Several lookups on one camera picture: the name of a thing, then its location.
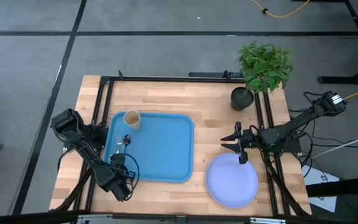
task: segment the potted plant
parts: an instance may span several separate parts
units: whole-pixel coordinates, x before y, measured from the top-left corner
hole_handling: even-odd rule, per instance
[[[267,93],[268,89],[273,91],[280,82],[284,88],[293,70],[290,51],[272,44],[257,46],[256,41],[241,47],[237,61],[240,62],[240,73],[246,86],[237,87],[231,93],[231,107],[236,111],[252,104],[252,93]]]

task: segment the concrete floor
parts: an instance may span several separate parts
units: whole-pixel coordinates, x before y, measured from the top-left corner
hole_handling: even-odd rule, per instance
[[[274,14],[286,14],[301,4],[289,0],[259,3]],[[358,15],[358,0],[351,3]],[[0,30],[71,30],[79,5],[80,0],[0,0]],[[289,18],[275,19],[264,16],[248,0],[95,0],[87,2],[80,30],[356,31],[357,27],[343,3],[311,2]],[[358,38],[77,37],[53,115],[75,107],[83,75],[117,75],[119,69],[124,75],[145,76],[236,71],[238,48],[254,40],[293,52],[295,70],[285,89],[289,108],[308,106],[304,91],[331,90],[342,96],[358,92],[358,85],[321,85],[316,81],[320,75],[358,72]],[[68,37],[0,37],[0,142],[4,144],[0,151],[0,215],[10,212],[67,41]],[[340,116],[317,120],[317,136],[342,141],[358,137],[358,97],[349,102]],[[307,139],[301,140],[304,150],[308,144]],[[315,147],[313,154],[327,149]],[[62,144],[48,131],[24,212],[48,209],[61,152]],[[318,162],[333,175],[358,177],[358,149],[341,149],[319,157]],[[339,213],[333,214],[337,218],[355,219],[354,211],[343,203],[338,207]]]

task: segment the black pot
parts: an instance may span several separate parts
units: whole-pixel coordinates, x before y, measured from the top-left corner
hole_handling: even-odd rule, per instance
[[[231,108],[236,111],[242,111],[254,102],[254,95],[249,90],[246,90],[245,87],[237,87],[231,92],[230,99]]]

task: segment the blue tray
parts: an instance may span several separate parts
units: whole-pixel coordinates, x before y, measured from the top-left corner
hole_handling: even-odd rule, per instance
[[[126,153],[132,155],[140,169],[140,180],[184,182],[193,172],[193,121],[182,114],[140,113],[140,129],[124,124],[125,111],[111,120],[103,161],[117,151],[117,135],[128,134],[131,143]],[[133,160],[126,157],[126,167],[137,172]]]

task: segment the wooden table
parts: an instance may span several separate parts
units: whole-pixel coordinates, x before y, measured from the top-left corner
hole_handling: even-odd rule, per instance
[[[85,76],[78,95],[76,110],[85,124],[91,122],[94,102],[98,92],[100,76]],[[216,203],[206,190],[204,176],[211,160],[219,154],[227,153],[220,139],[232,134],[234,123],[240,121],[242,127],[258,126],[255,104],[237,112],[230,107],[231,91],[242,84],[233,83],[183,83],[183,82],[114,82],[109,109],[108,124],[111,118],[124,110],[180,113],[188,115],[195,124],[193,174],[184,183],[140,181],[133,197],[128,202],[118,202],[111,192],[106,193],[95,187],[91,212],[103,213],[148,213],[148,214],[187,214],[187,215],[235,215],[272,216],[269,188],[265,165],[257,149],[247,149],[249,162],[257,171],[259,188],[256,198],[246,207],[225,208]],[[101,108],[104,108],[106,90],[103,91]],[[269,94],[275,124],[289,120],[285,96],[281,88]],[[265,112],[263,97],[262,111]],[[302,208],[311,213],[303,174],[297,158],[285,153],[282,167],[286,186]],[[53,191],[50,208],[56,208],[73,190],[80,175],[82,158],[75,152],[63,159]],[[80,208],[85,207],[88,184],[85,186]],[[281,195],[275,187],[279,212],[283,213]]]

